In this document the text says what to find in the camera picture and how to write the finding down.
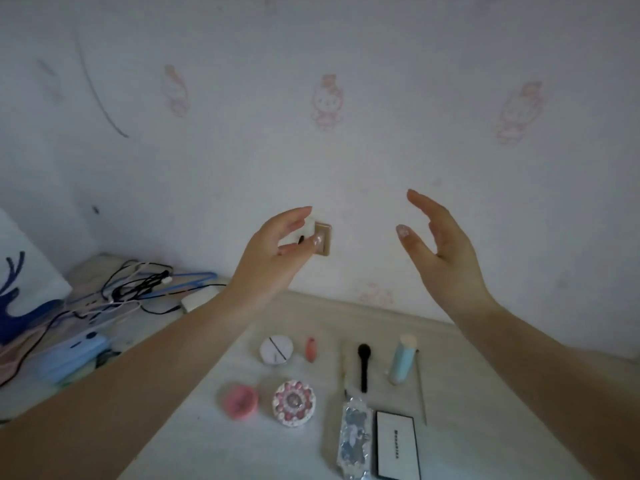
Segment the fingernail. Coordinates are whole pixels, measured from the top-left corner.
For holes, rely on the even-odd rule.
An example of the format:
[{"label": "fingernail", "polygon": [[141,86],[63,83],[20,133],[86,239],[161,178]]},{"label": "fingernail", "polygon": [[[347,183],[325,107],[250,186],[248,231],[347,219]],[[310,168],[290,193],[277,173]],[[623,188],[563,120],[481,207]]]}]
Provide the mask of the fingernail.
[{"label": "fingernail", "polygon": [[409,227],[400,224],[396,226],[396,232],[398,233],[398,237],[407,237],[409,235]]}]

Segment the white power adapter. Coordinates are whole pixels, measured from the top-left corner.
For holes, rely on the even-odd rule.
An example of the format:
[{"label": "white power adapter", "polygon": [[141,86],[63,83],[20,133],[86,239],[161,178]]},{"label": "white power adapter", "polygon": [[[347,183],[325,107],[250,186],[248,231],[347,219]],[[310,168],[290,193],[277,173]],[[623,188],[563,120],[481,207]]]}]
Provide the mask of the white power adapter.
[{"label": "white power adapter", "polygon": [[197,290],[194,293],[191,293],[188,296],[185,296],[180,300],[180,304],[182,305],[182,309],[185,313],[189,313],[192,310],[195,310],[197,307],[204,305],[215,295],[220,293],[215,286],[207,286],[201,290]]}]

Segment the pink round container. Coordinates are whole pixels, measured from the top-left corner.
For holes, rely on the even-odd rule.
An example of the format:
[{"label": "pink round container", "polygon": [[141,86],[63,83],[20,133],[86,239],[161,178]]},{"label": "pink round container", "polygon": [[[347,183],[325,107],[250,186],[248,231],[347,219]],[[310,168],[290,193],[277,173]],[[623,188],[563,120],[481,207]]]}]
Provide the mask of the pink round container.
[{"label": "pink round container", "polygon": [[236,385],[225,398],[224,409],[233,419],[245,419],[258,407],[258,393],[251,386]]}]

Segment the pink cartoon character on wall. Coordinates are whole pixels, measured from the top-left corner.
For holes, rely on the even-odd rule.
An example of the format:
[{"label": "pink cartoon character on wall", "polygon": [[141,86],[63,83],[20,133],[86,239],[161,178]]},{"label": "pink cartoon character on wall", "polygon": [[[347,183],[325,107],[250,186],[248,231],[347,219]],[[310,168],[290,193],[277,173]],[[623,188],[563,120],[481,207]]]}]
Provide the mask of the pink cartoon character on wall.
[{"label": "pink cartoon character on wall", "polygon": [[529,124],[542,113],[542,82],[527,82],[502,106],[496,137],[501,144],[516,144]]},{"label": "pink cartoon character on wall", "polygon": [[338,112],[343,101],[344,95],[335,83],[335,74],[322,76],[322,82],[316,86],[311,101],[314,107],[313,119],[318,129],[330,131],[335,128],[341,119]]},{"label": "pink cartoon character on wall", "polygon": [[189,110],[189,94],[184,79],[171,64],[164,66],[162,92],[167,98],[167,106],[174,116],[179,118]]}]

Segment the person's right hand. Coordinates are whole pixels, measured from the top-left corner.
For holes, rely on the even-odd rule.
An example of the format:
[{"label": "person's right hand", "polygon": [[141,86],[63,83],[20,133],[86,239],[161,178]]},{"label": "person's right hand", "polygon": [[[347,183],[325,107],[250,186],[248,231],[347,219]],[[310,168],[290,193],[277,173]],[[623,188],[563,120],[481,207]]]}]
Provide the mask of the person's right hand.
[{"label": "person's right hand", "polygon": [[438,248],[436,254],[410,227],[396,227],[431,297],[449,316],[495,309],[498,305],[484,284],[476,251],[449,211],[415,190],[409,190],[406,197],[431,220],[429,229]]}]

